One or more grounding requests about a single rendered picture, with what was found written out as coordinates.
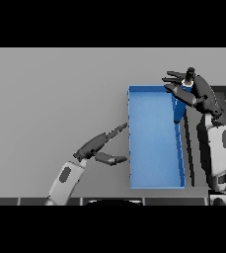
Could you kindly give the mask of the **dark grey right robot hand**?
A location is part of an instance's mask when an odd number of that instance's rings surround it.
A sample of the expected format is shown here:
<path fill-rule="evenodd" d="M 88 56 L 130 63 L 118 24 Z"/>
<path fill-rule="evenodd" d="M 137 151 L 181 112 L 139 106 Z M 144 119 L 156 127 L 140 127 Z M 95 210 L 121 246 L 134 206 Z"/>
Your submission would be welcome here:
<path fill-rule="evenodd" d="M 223 110 L 218 106 L 213 90 L 207 81 L 190 67 L 186 73 L 168 71 L 163 78 L 165 89 L 174 97 L 202 114 L 210 114 L 214 120 L 220 118 Z"/>

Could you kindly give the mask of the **dark strip with pale lines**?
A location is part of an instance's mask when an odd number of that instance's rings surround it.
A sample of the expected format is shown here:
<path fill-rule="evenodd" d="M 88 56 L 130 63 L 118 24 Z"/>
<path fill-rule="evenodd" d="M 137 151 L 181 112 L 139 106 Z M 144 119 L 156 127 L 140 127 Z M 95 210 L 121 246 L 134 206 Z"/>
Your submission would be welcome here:
<path fill-rule="evenodd" d="M 67 206 L 85 206 L 102 199 L 72 198 Z M 143 206 L 207 206 L 207 198 L 131 198 L 117 199 Z M 0 206 L 43 206 L 45 198 L 0 198 Z"/>

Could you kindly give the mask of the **blue rectangular bin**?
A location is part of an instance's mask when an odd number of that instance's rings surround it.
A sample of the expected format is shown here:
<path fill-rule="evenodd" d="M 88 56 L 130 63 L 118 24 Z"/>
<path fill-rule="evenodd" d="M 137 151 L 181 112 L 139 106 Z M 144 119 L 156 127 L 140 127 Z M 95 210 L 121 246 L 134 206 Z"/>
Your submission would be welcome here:
<path fill-rule="evenodd" d="M 128 150 L 131 189 L 183 189 L 186 185 L 175 98 L 163 85 L 129 85 Z"/>

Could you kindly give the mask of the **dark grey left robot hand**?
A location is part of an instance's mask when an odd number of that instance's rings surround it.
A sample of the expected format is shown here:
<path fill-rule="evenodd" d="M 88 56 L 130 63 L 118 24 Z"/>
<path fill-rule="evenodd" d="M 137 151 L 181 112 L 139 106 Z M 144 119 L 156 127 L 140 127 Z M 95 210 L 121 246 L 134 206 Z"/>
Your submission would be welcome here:
<path fill-rule="evenodd" d="M 113 156 L 110 154 L 106 154 L 101 152 L 101 149 L 115 136 L 117 136 L 120 132 L 122 132 L 127 127 L 127 124 L 123 124 L 117 126 L 109 133 L 101 133 L 88 142 L 86 142 L 83 146 L 81 146 L 73 156 L 81 162 L 83 159 L 89 160 L 92 157 L 95 158 L 96 161 L 102 162 L 107 165 L 114 166 L 118 163 L 125 162 L 127 158 L 125 156 Z"/>

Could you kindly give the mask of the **blue pipe with dark end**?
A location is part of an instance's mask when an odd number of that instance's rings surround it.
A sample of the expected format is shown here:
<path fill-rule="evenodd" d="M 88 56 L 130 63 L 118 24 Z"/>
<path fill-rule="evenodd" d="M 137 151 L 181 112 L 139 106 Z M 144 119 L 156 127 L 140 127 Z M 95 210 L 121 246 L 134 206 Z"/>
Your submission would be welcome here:
<path fill-rule="evenodd" d="M 184 115 L 186 105 L 193 104 L 193 94 L 191 89 L 193 87 L 193 78 L 195 69 L 189 67 L 186 73 L 178 73 L 176 76 L 176 91 L 174 96 L 176 98 L 176 106 L 174 110 L 174 123 L 178 124 Z"/>

